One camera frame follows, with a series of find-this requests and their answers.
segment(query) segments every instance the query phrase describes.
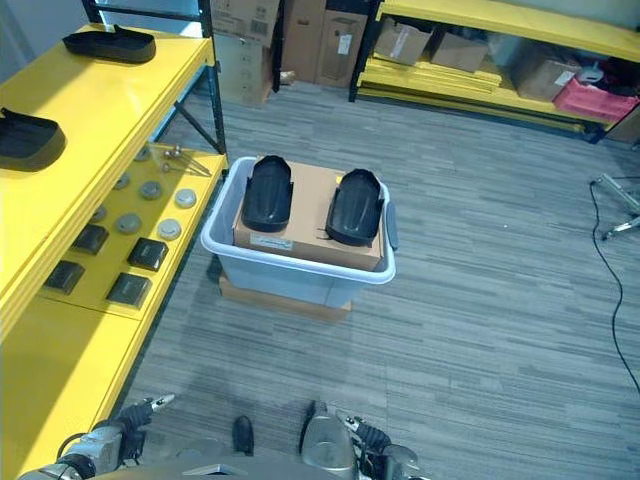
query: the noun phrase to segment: metal shelving unit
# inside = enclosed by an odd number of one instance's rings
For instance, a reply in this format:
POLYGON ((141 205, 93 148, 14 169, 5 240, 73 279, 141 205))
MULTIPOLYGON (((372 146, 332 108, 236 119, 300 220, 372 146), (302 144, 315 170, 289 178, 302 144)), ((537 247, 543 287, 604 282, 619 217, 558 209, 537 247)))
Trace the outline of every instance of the metal shelving unit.
POLYGON ((156 55, 135 66, 73 55, 60 42, 0 85, 3 105, 56 120, 67 138, 62 155, 41 171, 0 169, 2 478, 55 460, 67 436, 89 431, 109 415, 228 165, 209 2, 200 0, 195 15, 91 0, 83 5, 92 23, 81 31, 104 29, 100 11, 108 10, 198 21, 203 38, 147 31, 155 37, 156 55), (184 107, 185 91, 202 75, 211 96, 212 132, 184 107), (171 115, 184 115, 215 150, 183 150, 210 175, 160 168, 170 146, 148 141, 161 133, 158 126, 172 108, 171 115), (145 145, 148 158, 134 162, 145 145), (125 171, 130 185, 112 190, 125 171), (161 199, 139 199, 137 189, 148 180, 162 186, 161 199), (196 193, 190 209, 173 203, 180 188, 196 193), (109 238, 95 256, 71 251, 101 204, 108 213, 98 224, 109 238), (135 235, 122 235, 115 220, 130 211, 139 215, 142 227, 135 235), (156 229, 166 218, 178 219, 182 234, 167 241, 161 268, 151 272, 129 265, 127 256, 137 238, 161 240, 156 229), (61 259, 85 268, 70 295, 42 287, 61 259), (121 272, 151 281, 140 308, 106 300, 121 272))
POLYGON ((349 101, 360 94, 538 123, 555 128, 595 133, 597 141, 614 126, 604 120, 557 110, 551 102, 522 99, 508 81, 495 94, 479 95, 454 86, 442 88, 419 81, 410 68, 381 71, 371 55, 381 19, 391 15, 479 28, 558 45, 581 48, 640 61, 640 35, 593 20, 518 6, 494 0, 373 0, 362 46, 351 79, 349 101))

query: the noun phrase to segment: white wall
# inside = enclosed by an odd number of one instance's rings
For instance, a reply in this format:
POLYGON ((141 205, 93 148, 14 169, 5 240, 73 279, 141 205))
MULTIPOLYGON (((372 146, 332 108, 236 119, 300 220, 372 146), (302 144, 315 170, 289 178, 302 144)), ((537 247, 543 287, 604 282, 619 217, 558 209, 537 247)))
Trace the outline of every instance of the white wall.
POLYGON ((591 18, 635 30, 640 25, 640 0, 506 0, 544 10, 591 18))
MULTIPOLYGON (((196 0, 121 0, 114 3, 182 13, 198 11, 196 0)), ((197 23, 108 13, 105 20, 131 27, 184 32, 193 36, 200 34, 197 23)), ((86 23, 88 19, 80 0, 0 0, 0 82, 86 23)))
POLYGON ((0 0, 0 81, 85 23, 80 0, 0 0))

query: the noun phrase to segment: white label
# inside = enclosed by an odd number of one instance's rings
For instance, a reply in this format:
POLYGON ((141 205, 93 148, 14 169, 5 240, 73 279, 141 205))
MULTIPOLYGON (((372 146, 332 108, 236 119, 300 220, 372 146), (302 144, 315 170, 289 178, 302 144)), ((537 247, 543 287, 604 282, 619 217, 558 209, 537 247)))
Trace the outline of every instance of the white label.
POLYGON ((275 248, 277 250, 293 250, 293 242, 284 238, 267 237, 252 233, 249 240, 251 245, 259 245, 261 247, 275 248))
POLYGON ((556 81, 553 83, 555 83, 556 85, 560 85, 561 87, 564 87, 569 82, 569 80, 573 78, 574 75, 575 73, 565 70, 560 74, 558 78, 556 78, 556 81))
POLYGON ((404 44, 407 43, 407 38, 409 38, 409 27, 403 25, 400 33, 398 34, 396 44, 393 46, 393 50, 391 50, 391 55, 389 55, 391 58, 398 58, 400 56, 400 53, 404 48, 404 44))
POLYGON ((351 47, 351 34, 340 35, 340 43, 338 44, 338 55, 349 55, 349 47, 351 47))

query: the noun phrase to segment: gray plastic bin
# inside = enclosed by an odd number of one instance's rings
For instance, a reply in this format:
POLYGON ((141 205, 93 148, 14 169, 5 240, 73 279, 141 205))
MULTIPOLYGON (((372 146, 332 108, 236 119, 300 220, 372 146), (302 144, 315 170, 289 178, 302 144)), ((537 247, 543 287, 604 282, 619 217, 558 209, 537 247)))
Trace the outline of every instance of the gray plastic bin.
MULTIPOLYGON (((386 228, 383 232, 384 257, 373 272, 234 246, 233 222, 255 162, 255 157, 242 157, 233 163, 200 234, 202 245, 218 255, 234 287, 338 308, 367 285, 379 285, 393 279, 396 262, 386 228)), ((383 225, 388 224, 387 214, 393 225, 389 190, 382 183, 381 186, 384 195, 383 225)))

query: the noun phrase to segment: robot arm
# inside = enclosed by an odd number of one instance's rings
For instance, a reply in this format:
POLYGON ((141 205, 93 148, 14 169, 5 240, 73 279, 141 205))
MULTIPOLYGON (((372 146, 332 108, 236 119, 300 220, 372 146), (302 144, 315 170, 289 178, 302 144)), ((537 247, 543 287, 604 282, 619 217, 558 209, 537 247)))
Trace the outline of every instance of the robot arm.
POLYGON ((174 398, 174 394, 148 398, 125 408, 115 419, 96 424, 55 463, 27 472, 20 480, 81 480, 112 472, 124 460, 137 460, 145 440, 139 427, 151 422, 151 415, 174 398))

